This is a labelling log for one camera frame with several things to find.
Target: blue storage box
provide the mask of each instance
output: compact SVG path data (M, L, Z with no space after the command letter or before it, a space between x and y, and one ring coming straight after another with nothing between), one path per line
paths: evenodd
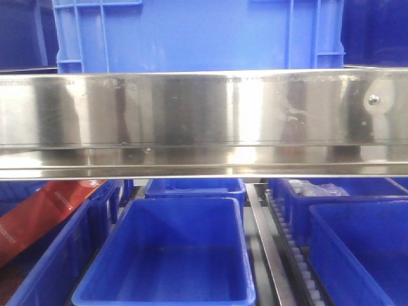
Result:
M342 42L347 64L408 66L408 2L344 1Z
M0 69L56 65L58 40L51 0L3 0L0 11Z
M73 295L82 305L251 305L236 199L135 200Z
M0 181L0 202L22 201L39 191L47 181Z
M335 305L408 304L408 202L316 205L310 262Z
M124 180L124 187L120 195L120 207L125 207L132 197L132 193L135 189L135 183L133 180Z
M107 186L109 188L101 186L69 219L6 265L17 267L21 276L25 277L8 306L65 303L94 253L109 234L106 201L116 186ZM17 204L0 203L0 215Z
M145 188L146 198L235 198L242 220L245 192L241 178L155 178Z
M291 227L297 246L310 242L310 212L313 204L386 201L408 199L408 193L386 178L302 178L314 185L335 184L344 188L350 196L299 196L289 180L280 178L284 188L284 219Z
M284 211L286 189L283 182L284 180L281 178L270 178L268 180L268 187L272 190L271 195L275 204Z
M343 0L53 0L61 73L341 68Z

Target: blue plastic crate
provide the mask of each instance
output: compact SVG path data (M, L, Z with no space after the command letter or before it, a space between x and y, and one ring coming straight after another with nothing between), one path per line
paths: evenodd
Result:
M310 262L335 305L407 305L408 202L310 210Z
M98 189L68 220L8 264L19 267L25 277L8 306L64 304L109 234L106 201L115 188L110 184L107 189ZM17 204L0 203L0 215Z
M133 180L124 180L124 187L122 190L122 194L120 196L120 207L125 207L128 204L129 200L131 199L132 193L135 189L135 183Z
M401 0L344 1L345 63L408 66L407 11Z
M39 191L47 181L0 182L0 202L22 201Z
M56 65L58 40L51 0L2 0L0 12L0 69Z
M312 184L329 184L343 187L350 196L299 196L288 179L280 178L285 190L284 219L290 224L291 234L297 246L310 242L310 212L313 204L386 201L408 199L408 193L386 178L302 178Z
M83 277L85 305L251 305L236 199L141 199L125 208Z
M61 73L343 66L343 0L53 4Z
M241 178L155 178L145 188L146 198L235 198L242 220L245 192Z

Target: metal rail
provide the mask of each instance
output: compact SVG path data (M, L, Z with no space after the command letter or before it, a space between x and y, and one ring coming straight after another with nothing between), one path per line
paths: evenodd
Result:
M0 76L0 179L408 175L408 69Z
M295 296L289 285L289 280L283 267L278 250L275 246L273 236L270 233L268 224L263 215L261 204L258 200L258 194L254 185L247 185L247 194L251 203L252 211L256 225L259 230L259 235L265 250L268 268L273 279L273 286L277 293L277 298L280 306L296 306Z

